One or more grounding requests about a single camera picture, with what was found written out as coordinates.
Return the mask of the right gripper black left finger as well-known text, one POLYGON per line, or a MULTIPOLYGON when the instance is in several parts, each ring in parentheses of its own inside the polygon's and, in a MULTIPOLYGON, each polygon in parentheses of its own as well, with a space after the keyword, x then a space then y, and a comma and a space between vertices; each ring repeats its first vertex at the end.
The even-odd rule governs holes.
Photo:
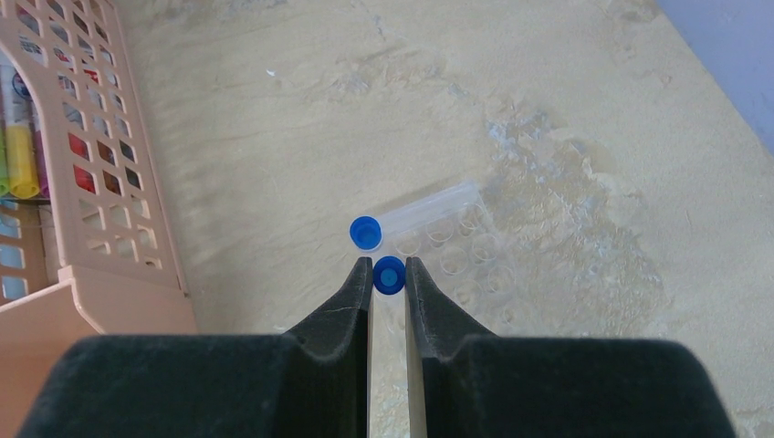
POLYGON ((372 261, 274 335, 103 335, 55 364, 22 437, 364 437, 372 261))

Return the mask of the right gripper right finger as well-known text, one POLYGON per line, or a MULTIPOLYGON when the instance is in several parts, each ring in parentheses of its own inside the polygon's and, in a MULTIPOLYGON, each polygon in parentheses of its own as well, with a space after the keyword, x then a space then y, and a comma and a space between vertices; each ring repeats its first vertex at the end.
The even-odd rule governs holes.
POLYGON ((414 437, 731 437, 706 370, 656 339, 509 338, 406 262, 414 437))

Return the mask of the clear dropper with blue band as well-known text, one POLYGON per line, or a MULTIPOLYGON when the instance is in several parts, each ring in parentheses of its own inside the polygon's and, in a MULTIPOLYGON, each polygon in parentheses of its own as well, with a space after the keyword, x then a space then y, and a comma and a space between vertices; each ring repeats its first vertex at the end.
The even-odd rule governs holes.
POLYGON ((385 327, 395 342, 404 337, 405 265, 402 259, 386 255, 373 267, 373 280, 385 327))

